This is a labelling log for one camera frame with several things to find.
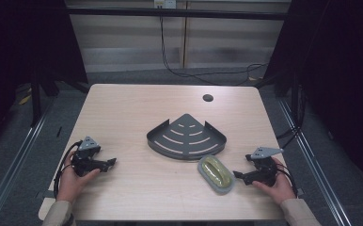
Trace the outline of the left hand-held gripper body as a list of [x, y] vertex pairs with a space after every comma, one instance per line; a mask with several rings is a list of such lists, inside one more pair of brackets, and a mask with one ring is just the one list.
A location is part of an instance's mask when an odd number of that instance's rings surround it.
[[104, 161], [94, 160], [93, 156], [101, 150], [101, 146], [91, 137], [85, 137], [74, 153], [71, 164], [78, 176], [95, 169], [107, 171]]

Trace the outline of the aluminium floor rail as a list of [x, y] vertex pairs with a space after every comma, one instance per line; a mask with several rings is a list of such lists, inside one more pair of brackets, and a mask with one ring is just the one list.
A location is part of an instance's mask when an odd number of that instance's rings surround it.
[[32, 104], [27, 104], [26, 107], [15, 105], [5, 121], [4, 130], [0, 135], [0, 211], [54, 101], [54, 97], [43, 100], [40, 115], [35, 121]]
[[334, 189], [327, 180], [324, 171], [320, 166], [314, 152], [312, 151], [304, 133], [302, 132], [301, 129], [298, 128], [298, 126], [292, 119], [292, 111], [288, 103], [285, 100], [279, 100], [278, 103], [287, 120], [288, 125], [294, 132], [294, 137], [296, 139], [296, 142], [303, 156], [306, 158], [308, 167], [310, 168], [335, 221], [339, 226], [353, 226], [337, 194], [335, 193]]

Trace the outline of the dark grey corner shelf rack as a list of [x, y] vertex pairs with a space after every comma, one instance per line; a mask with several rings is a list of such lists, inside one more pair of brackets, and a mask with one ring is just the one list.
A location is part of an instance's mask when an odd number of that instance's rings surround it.
[[190, 161], [222, 152], [227, 138], [207, 121], [201, 124], [190, 114], [183, 114], [150, 130], [147, 141], [161, 155]]

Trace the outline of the person's left hand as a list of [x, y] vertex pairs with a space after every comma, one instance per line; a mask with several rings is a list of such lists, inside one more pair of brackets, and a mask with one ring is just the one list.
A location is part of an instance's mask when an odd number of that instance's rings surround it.
[[94, 169], [85, 176], [78, 176], [71, 166], [71, 159], [73, 155], [74, 151], [71, 151], [65, 160], [66, 168], [62, 171], [58, 193], [55, 198], [58, 202], [74, 202], [81, 194], [84, 187], [100, 174], [99, 169]]

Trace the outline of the black curtain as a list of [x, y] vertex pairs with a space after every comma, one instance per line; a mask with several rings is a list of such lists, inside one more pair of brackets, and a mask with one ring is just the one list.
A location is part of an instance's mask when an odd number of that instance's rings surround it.
[[291, 0], [264, 76], [294, 80], [363, 171], [363, 0]]
[[65, 0], [0, 0], [0, 132], [16, 88], [38, 81], [86, 83], [87, 73]]

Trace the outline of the white wall socket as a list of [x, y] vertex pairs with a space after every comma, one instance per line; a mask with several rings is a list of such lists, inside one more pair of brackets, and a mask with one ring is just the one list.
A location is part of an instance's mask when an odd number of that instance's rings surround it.
[[176, 0], [153, 0], [153, 4], [155, 8], [168, 8], [168, 9], [177, 8]]

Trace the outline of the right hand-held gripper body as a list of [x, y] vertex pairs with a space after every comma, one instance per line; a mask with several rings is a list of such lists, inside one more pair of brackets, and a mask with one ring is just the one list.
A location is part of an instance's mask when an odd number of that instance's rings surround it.
[[254, 153], [247, 154], [246, 160], [252, 162], [256, 170], [243, 174], [245, 184], [248, 186], [258, 181], [272, 186], [276, 182], [277, 173], [276, 162], [272, 156], [283, 152], [279, 148], [258, 147]]

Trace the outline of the person's right hand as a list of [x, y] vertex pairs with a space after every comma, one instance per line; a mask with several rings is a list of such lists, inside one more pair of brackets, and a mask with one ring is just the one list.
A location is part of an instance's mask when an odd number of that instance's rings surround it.
[[289, 199], [296, 199], [289, 179], [282, 172], [279, 172], [276, 175], [276, 182], [273, 186], [267, 186], [258, 181], [254, 181], [252, 185], [269, 195], [277, 205], [281, 205], [284, 201]]

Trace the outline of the black metal frame bar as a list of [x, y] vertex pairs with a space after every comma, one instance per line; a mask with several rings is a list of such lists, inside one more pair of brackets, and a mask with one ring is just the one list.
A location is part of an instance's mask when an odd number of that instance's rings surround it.
[[181, 17], [181, 18], [216, 18], [216, 19], [245, 19], [284, 21], [287, 13], [221, 11], [199, 9], [166, 9], [166, 8], [83, 8], [68, 7], [69, 14], [78, 15], [114, 15], [114, 16], [153, 16], [153, 17]]

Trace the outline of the black metal stand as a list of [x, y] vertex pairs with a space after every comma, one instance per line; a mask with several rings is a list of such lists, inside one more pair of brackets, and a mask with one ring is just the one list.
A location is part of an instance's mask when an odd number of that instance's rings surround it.
[[41, 107], [40, 107], [40, 93], [39, 93], [39, 77], [36, 71], [31, 74], [31, 97], [32, 97], [32, 108], [33, 117], [31, 126], [34, 127], [41, 117]]

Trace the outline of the yellow soap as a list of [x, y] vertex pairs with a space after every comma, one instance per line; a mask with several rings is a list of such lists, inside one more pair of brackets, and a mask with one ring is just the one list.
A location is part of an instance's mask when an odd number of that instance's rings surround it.
[[203, 156], [197, 164], [197, 170], [213, 191], [218, 194], [227, 194], [234, 187], [233, 174], [214, 155]]

